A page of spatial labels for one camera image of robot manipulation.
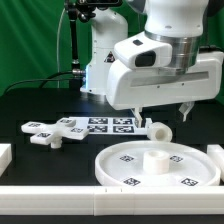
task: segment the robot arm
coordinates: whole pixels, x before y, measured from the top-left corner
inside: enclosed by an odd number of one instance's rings
[[[145,32],[115,45],[108,102],[119,110],[214,98],[224,54],[198,53],[209,0],[142,0],[144,7],[127,2],[148,18]]]

